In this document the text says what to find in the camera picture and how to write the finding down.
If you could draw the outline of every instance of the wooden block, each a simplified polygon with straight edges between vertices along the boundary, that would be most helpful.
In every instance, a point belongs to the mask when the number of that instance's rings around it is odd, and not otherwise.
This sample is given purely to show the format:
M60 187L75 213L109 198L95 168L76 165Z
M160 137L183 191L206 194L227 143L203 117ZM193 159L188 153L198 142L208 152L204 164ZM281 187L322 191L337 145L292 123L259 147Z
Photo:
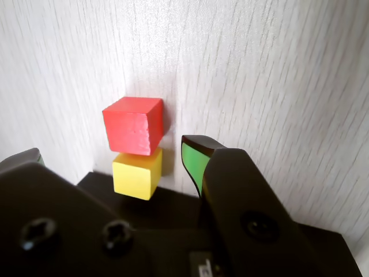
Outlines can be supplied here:
M151 156L119 154L113 161L114 191L149 200L161 177L162 158L159 147Z
M149 156L163 137L163 101L124 97L103 110L111 151Z

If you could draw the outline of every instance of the black plastic part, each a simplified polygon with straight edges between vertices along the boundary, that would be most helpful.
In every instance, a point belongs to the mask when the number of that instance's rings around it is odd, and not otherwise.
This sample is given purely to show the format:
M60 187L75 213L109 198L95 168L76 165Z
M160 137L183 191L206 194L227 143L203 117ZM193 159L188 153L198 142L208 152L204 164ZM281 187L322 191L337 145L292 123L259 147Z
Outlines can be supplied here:
M32 148L24 152L20 152L0 162L0 174L11 169L16 169L18 166L23 164L39 162L40 159L42 159L42 157L38 148Z
M287 214L248 154L214 151L204 174L203 199L234 276L325 276L306 237ZM261 242L243 230L246 212L258 211L278 224L278 238Z
M188 146L194 148L198 152L203 153L208 157L211 157L213 155L215 149L226 148L215 139L200 135L182 136L182 143L186 143Z

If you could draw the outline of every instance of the green rubber pad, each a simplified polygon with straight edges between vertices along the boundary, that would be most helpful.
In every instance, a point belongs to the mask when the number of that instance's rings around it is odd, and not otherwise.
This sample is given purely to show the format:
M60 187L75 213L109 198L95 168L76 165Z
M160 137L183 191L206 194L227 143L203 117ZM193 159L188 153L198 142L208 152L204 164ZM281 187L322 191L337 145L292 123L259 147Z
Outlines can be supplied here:
M195 185L201 195L202 178L204 177L205 168L210 158L194 148L189 147L187 144L182 143L182 160L187 171L190 173L193 180L195 180Z

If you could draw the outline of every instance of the black screw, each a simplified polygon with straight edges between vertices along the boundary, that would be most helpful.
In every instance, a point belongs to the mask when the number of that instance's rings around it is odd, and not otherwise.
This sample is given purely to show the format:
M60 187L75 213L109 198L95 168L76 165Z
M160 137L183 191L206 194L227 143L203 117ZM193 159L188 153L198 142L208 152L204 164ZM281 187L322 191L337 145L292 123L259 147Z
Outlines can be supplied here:
M57 234L57 224L50 218L37 218L27 223L21 230L20 246L30 252L53 246Z
M115 220L105 225L103 229L103 246L111 254L124 254L131 246L132 232L129 224Z
M245 212L240 223L245 233L259 242L274 242L279 237L277 222L261 212Z

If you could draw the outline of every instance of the wood grain texture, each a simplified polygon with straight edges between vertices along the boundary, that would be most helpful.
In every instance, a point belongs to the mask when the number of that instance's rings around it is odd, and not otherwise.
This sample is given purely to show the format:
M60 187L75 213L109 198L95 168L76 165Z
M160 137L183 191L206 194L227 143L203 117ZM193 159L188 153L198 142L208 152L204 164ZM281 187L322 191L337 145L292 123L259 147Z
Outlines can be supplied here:
M161 186L194 194L182 134L245 149L291 216L369 276L369 1L0 2L0 159L111 173L102 109L161 97Z

